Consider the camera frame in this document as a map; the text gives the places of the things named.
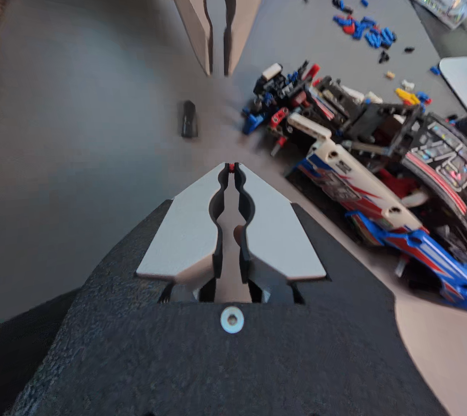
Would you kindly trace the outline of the pile of blue brick pins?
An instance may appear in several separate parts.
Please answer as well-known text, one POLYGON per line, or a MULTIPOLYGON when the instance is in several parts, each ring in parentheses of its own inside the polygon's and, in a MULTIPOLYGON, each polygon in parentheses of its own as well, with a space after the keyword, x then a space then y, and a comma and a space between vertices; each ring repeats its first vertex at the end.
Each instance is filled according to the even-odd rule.
POLYGON ((347 6, 344 0, 332 0, 332 5, 340 14, 333 16, 332 21, 341 31, 354 41, 365 40, 374 50, 380 50, 378 63, 384 64, 390 60, 388 51, 397 43, 398 36, 394 30, 381 25, 372 17, 354 17, 354 10, 347 6))

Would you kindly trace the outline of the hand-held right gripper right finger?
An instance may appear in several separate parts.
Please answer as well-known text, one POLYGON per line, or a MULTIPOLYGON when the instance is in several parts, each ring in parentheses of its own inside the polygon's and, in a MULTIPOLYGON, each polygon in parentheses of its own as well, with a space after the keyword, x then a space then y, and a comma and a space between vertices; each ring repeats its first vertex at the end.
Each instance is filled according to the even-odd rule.
POLYGON ((242 283, 263 291, 272 287, 326 278, 326 270, 307 236, 291 201, 242 163, 235 163, 242 283))

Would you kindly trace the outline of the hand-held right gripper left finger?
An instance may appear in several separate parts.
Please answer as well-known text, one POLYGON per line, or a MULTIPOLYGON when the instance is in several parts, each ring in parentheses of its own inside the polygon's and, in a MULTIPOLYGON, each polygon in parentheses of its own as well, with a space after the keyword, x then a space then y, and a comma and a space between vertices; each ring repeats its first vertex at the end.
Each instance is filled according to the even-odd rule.
POLYGON ((221 277, 223 232, 218 218, 225 208, 229 174, 230 165, 221 163, 173 198, 137 276, 192 290, 221 277))

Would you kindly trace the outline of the small black brick piece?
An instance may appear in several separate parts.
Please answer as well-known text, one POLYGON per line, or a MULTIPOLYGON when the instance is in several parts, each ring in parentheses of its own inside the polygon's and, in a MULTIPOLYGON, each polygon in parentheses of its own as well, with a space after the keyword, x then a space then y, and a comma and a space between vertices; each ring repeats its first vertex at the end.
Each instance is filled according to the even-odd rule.
POLYGON ((184 139, 197 139, 198 121, 195 104, 190 100, 186 100, 182 104, 181 111, 181 137, 184 139))

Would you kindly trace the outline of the toy brick race car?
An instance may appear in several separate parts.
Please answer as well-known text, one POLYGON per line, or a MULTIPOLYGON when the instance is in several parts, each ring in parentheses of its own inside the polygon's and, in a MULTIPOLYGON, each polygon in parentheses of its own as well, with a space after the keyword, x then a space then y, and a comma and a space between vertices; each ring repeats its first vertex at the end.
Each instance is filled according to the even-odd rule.
POLYGON ((441 118, 419 103, 384 103, 305 61, 283 74, 274 63, 243 108, 243 133, 262 125, 303 157, 286 178, 309 199, 313 183, 341 208, 363 244, 398 250, 395 274, 440 302, 467 305, 466 118, 441 118))

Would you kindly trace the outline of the white book stand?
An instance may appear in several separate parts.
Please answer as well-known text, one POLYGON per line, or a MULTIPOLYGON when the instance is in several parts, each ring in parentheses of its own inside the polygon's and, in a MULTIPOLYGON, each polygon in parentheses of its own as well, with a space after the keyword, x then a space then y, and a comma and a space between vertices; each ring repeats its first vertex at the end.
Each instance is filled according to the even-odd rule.
POLYGON ((439 62, 442 77, 453 93, 457 96, 463 108, 467 109, 467 57, 446 57, 439 62))

